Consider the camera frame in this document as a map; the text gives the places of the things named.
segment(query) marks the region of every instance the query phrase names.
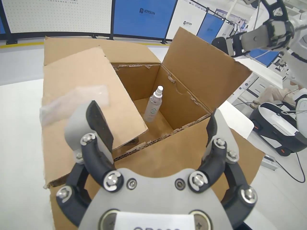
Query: black frame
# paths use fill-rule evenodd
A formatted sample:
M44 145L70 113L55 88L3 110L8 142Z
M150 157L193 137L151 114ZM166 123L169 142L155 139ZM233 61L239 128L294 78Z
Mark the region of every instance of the black frame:
M194 0L190 0L195 4L198 4L199 6L202 6L203 8L206 9L206 12L208 13L209 11L211 11L214 15L219 16L218 14L216 14L214 11L210 10L208 7L203 6L202 4L194 1ZM116 0L112 0L112 12L111 12L111 29L110 29L110 33L109 34L104 34L104 33L84 33L84 32L29 32L29 33L11 33L6 15L5 15L5 11L4 11L4 7L2 4L2 0L0 0L0 18L4 27L4 31L5 34L0 34L0 40L6 40L6 44L7 45L11 45L11 44L17 44L19 39L30 39L30 38L44 38L45 36L49 36L49 37L62 37L62 36L90 36L92 38L97 38L97 36L103 36L103 37L108 37L109 40L114 40L114 37L123 37L123 38L134 38L134 39L144 39L144 40L157 40L157 41L161 41L162 44L166 44L167 41L172 41L172 39L166 39L172 18L173 18L173 14L177 5L178 0L175 1L174 4L174 8L172 11L172 15L169 21L169 25L168 28L166 30L165 36L164 38L154 38L154 37L145 37L145 36L136 36L136 35L122 35L122 34L114 34L114 14L115 14L115 2Z

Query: cable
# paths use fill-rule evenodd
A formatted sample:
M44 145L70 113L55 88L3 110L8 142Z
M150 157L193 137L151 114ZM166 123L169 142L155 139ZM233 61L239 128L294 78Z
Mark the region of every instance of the cable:
M255 28L256 28L256 23L257 23L258 15L259 15L259 9L260 9L260 0L258 1L257 16L256 16L255 25L254 25L254 29L253 30L255 30Z
M248 103L253 103L253 102L248 102ZM244 104L244 103L240 103L240 104ZM237 106L237 105L240 105L240 104L236 104L236 105L234 105L234 107ZM245 103L245 104L247 104L247 103Z
M259 58L259 57L261 57L261 56L267 54L267 53L270 52L270 51L271 51L271 50L268 50L268 51L264 52L263 54L260 54L260 55L258 55L257 57L254 57L254 58Z
M294 91L298 91L298 89L293 90L293 91L289 92L288 94L290 94L290 93L292 93L292 92L294 92ZM288 94L286 94L286 95L284 96L284 98L283 98L282 102L285 100L285 97L286 97Z
M282 168L289 176L291 176L295 181L297 181L297 182L299 182L299 183L305 183L305 181L306 181L305 173L304 173L304 171L303 171L303 168L302 168L302 165L301 165L301 162L300 162L300 158L298 158L298 154L297 154L297 153L296 153L296 156L297 156L298 163L299 163L300 168L301 168L302 173L303 173L304 181L299 181L299 180L297 180L297 179L294 178L287 170L285 170L285 168L284 168L278 161L276 161L276 163L277 163L278 165L280 165L281 168Z
M306 112L307 110L284 110L281 113L284 115L291 115L291 114L301 114Z

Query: white table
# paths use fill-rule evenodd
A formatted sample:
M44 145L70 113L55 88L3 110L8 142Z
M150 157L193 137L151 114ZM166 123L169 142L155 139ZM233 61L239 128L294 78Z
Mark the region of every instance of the white table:
M265 79L266 81L281 89L283 88L283 78L279 74L264 66L263 64L250 58L236 58L235 60L239 61L241 64L252 70L252 72L259 77Z
M270 84L273 84L279 88L283 88L283 78L275 73L274 71L270 70L266 66L262 65L261 63L247 58L245 56L240 56L235 58L236 61L240 62L247 68L252 71L252 74L243 84L228 98L230 103L233 103L238 97L240 97L243 92L248 89L248 87L258 78L261 77L264 80L268 81Z
M228 101L219 106L219 110L222 112L227 125L247 139L254 128L253 122Z

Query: pegboard wall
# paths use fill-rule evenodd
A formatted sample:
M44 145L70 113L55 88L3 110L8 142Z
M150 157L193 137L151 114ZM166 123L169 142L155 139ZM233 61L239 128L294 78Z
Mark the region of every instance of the pegboard wall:
M2 0L12 33L109 34L112 0Z
M196 35L205 15L206 11L194 4L178 0L166 38L173 39L179 27Z

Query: torn cardboard edge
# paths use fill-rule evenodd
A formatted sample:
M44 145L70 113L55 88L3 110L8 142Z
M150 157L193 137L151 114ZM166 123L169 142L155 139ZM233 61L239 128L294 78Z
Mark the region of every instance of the torn cardboard edge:
M155 143L157 143L157 142L159 142L159 141L161 141L161 140L164 140L164 139L166 139L167 137L170 137L170 136L172 136L172 135L174 135L174 134L176 134L176 133L178 133L178 132L180 132L180 131L182 131L182 130L188 128L188 127L191 127L191 126L193 126L193 125L195 125L195 124L197 124L197 123L199 123L199 122L205 120L206 118L208 118L208 117L210 117L210 116L211 116L211 114L206 114L206 115L202 116L201 118L197 119L196 121L193 121L193 122L191 122L191 123L189 123L189 124L186 124L186 125L184 125L182 128L175 129L173 132L168 133L168 134L166 134L166 135L160 137L159 139L155 139L155 140L149 141L149 142L147 142L147 143L146 143L146 142L141 143L141 144L135 146L134 148L128 150L125 154L116 157L116 158L114 159L114 161L118 161L118 160L120 160L120 159L122 159L122 158L125 158L125 157L127 157L127 156L129 156L129 155L131 155L131 154L134 154L134 153L136 153L136 152L138 152L138 151L140 151L140 150L142 150L142 149L144 149L144 148L146 148L146 147L149 147L149 146L151 146L151 145L153 145L153 144L155 144Z
M159 139L155 139L153 141L148 141L148 142L140 143L139 145L135 146L134 148L128 150L123 155L114 158L114 162L119 161L119 160L121 160L121 159L123 159L123 158L125 158L125 157L127 157L127 156L129 156L131 154L134 154L134 153L136 153L136 152L138 152L138 151L140 151L140 150L142 150L144 148L147 148L147 147L149 147L149 146L151 146L151 145L153 145L153 144L155 144L155 143L157 143L157 142L159 142L161 140L164 140L164 139L166 139L166 138L168 138L168 137L170 137L170 136L172 136L172 135L174 135L174 134L176 134L176 133L178 133L178 132L180 132L180 131L182 131L182 130L184 130L186 128L189 128L189 127L191 127L191 126L193 126L193 125L195 125L195 124L197 124L197 123L199 123L199 122L209 118L210 116L211 116L211 114L206 114L206 115L202 116L201 118L197 119L196 121L193 121L193 122L191 122L189 124L186 124L182 128L175 129L173 132L168 133L168 134L160 137ZM62 176L62 177L60 177L60 178L58 178L58 179L56 179L54 181L51 181L48 184L45 184L43 188L44 189L49 189L50 187L57 187L57 186L65 184L69 174L70 173L68 173L68 174L66 174L66 175L64 175L64 176Z
M186 92L190 95L191 100L198 106L202 107L207 113L211 113L211 111L200 101L197 99L197 97L179 80L177 79L171 71L169 71L165 66L161 65L161 67L167 72L167 77L168 79L175 84L176 87L176 91L180 94L180 95L184 95L184 93L181 93L178 89L177 89L177 85L176 85L176 81L180 82L181 85L186 89Z
M201 106L206 112L211 113L209 111L208 108L205 107L205 105L199 101L196 96L181 82L179 81L173 74L172 72L170 72L165 66L163 66L163 64L119 64L119 65L112 65L115 71L119 71L120 68L125 68L125 67L146 67L148 69L150 69L152 66L161 66L166 72L167 72L167 77L168 79L175 84L176 87L176 91L180 94L180 95L184 95L184 93L181 93L178 89L177 89L177 85L176 85L176 81L180 82L186 89L187 93L191 96L191 100L194 101L194 103L196 105Z

